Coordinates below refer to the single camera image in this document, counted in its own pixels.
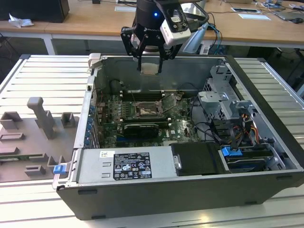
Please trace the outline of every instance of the blue clip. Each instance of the blue clip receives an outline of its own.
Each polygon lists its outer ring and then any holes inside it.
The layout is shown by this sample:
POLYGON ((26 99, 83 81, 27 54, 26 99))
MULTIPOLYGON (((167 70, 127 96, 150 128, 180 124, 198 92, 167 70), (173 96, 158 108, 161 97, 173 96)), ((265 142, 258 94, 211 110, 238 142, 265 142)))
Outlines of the blue clip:
POLYGON ((65 174, 67 165, 55 165, 53 169, 54 174, 65 174))
POLYGON ((240 149, 238 149, 237 151, 233 151, 231 150, 230 146, 225 146, 222 150, 222 153, 224 155, 224 157, 226 156, 242 156, 243 153, 240 149))

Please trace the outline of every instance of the white label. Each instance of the white label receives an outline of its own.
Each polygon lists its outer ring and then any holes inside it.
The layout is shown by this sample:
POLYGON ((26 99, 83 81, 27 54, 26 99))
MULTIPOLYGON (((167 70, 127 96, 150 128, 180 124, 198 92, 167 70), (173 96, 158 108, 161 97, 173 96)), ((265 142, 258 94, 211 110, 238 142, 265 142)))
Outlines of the white label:
POLYGON ((113 158, 115 151, 100 151, 100 158, 113 158))
POLYGON ((180 17, 172 17, 171 20, 175 23, 181 21, 180 17))

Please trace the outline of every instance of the power supply label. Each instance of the power supply label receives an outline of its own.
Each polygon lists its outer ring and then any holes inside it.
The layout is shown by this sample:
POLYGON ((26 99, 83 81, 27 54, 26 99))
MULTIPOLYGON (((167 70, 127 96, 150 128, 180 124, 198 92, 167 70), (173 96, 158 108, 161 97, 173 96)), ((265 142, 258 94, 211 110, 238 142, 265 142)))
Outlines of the power supply label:
POLYGON ((114 155, 114 180, 152 178, 149 153, 121 153, 114 155))

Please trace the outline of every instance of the laptop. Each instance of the laptop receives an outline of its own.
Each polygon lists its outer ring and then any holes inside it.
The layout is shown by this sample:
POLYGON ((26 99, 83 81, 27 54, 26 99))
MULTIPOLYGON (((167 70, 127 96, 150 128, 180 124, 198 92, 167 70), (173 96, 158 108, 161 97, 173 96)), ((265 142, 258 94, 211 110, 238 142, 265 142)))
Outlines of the laptop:
POLYGON ((290 13, 290 12, 275 12, 278 17, 283 20, 293 20, 295 18, 302 18, 304 20, 304 14, 302 13, 290 13))

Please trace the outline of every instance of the table leg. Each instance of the table leg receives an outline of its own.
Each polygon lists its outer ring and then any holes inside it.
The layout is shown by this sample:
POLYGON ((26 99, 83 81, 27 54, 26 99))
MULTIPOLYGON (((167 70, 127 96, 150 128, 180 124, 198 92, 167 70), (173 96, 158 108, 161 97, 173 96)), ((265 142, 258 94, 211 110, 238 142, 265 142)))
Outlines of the table leg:
POLYGON ((44 40, 44 44, 46 45, 46 48, 47 48, 47 53, 49 55, 57 55, 56 48, 54 47, 53 42, 52 42, 52 37, 47 36, 47 37, 43 38, 43 40, 44 40))
POLYGON ((84 39, 84 43, 85 43, 85 50, 86 51, 90 51, 90 45, 89 45, 89 41, 87 39, 84 39))

